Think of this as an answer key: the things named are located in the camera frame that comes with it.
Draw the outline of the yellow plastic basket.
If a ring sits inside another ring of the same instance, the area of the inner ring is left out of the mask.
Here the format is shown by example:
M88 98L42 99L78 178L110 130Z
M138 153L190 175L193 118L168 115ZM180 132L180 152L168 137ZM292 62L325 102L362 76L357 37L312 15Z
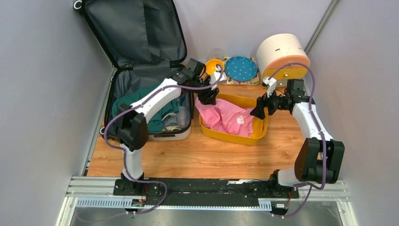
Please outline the yellow plastic basket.
M259 119L250 114L255 105L255 99L229 94L218 94L215 105L195 100L205 136L242 145L255 145L267 132L268 116Z

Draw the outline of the pink garment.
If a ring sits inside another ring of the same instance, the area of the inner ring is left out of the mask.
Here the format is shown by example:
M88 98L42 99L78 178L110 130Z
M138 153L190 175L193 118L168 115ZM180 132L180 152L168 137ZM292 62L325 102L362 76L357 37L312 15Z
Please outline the pink garment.
M203 105L197 98L195 107L202 126L209 130L241 137L252 137L263 131L262 121L250 115L252 107L240 107L220 98L215 105Z

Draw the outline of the dark green garment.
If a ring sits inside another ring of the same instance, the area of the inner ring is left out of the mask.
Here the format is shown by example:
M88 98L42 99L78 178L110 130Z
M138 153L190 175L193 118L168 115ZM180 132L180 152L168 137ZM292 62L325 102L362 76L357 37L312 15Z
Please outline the dark green garment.
M112 116L116 117L118 115L118 113L117 113L118 107L121 104L130 105L136 101L139 101L140 99L144 98L146 95L151 93L154 89L156 89L160 84L161 84L161 82L158 82L152 86L139 88L137 91L133 92L132 94L127 94L125 96L117 98L112 105ZM179 110L178 110L179 106L180 106L180 100L179 100L179 98L175 98L174 100L167 103L157 113L155 113L154 116L147 123L149 133L162 132L162 130L164 128L162 119L168 113L179 112Z

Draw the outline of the black white space suitcase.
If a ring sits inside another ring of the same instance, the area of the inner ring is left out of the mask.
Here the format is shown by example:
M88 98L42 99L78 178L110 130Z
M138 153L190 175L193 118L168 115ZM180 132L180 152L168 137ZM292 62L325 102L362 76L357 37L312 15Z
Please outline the black white space suitcase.
M77 0L73 8L84 16L115 69L105 125L117 99L155 86L183 67L187 46L172 0Z

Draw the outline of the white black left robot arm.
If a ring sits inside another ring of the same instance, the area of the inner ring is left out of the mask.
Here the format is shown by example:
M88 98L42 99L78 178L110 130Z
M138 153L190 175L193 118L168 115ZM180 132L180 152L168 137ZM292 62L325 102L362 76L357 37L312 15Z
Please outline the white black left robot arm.
M122 104L112 120L123 153L123 171L116 184L132 195L139 195L146 181L143 179L142 151L149 139L148 121L166 104L178 98L182 91L197 93L204 105L215 105L219 93L218 82L223 79L223 67L217 64L215 72L205 80L200 76L204 64L190 59L187 66L170 72L164 81L144 98L130 104Z

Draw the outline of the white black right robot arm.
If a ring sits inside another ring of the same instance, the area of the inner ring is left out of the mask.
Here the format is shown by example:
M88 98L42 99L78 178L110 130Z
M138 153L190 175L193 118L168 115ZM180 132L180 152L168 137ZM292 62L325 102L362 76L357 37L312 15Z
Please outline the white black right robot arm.
M250 114L264 119L277 110L289 111L300 126L304 142L294 166L271 175L269 193L281 197L287 187L310 185L321 190L326 184L336 183L345 151L343 142L334 140L323 126L314 100L305 94L303 80L289 79L282 95L276 93L276 84L274 78L263 79L267 91L257 98Z

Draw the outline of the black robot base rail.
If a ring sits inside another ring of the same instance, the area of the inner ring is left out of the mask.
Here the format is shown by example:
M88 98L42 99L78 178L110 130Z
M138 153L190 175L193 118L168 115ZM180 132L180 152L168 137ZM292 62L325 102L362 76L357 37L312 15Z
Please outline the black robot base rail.
M261 199L281 199L284 207L273 202L268 211L287 211L289 199L298 199L299 192L292 187L278 185L277 181L260 179L204 179L204 178L148 178L144 183L116 179L116 196L137 196L144 204L182 207L260 207Z

